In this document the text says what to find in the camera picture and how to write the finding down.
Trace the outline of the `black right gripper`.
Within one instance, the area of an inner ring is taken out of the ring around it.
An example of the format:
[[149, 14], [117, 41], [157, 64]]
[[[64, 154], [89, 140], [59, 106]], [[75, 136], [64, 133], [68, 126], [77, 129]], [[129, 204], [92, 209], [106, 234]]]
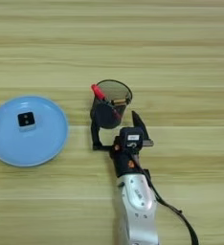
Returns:
[[142, 168], [139, 163], [139, 152], [144, 146], [153, 146], [141, 117], [132, 112], [132, 120], [135, 127], [140, 127], [144, 133], [144, 139], [139, 141], [127, 141], [123, 137], [116, 136], [112, 145], [103, 145], [100, 141], [100, 126], [97, 123], [96, 114], [91, 112], [91, 134], [94, 150], [108, 151], [113, 161], [116, 176], [122, 177], [126, 174], [143, 174], [149, 176], [149, 170]]

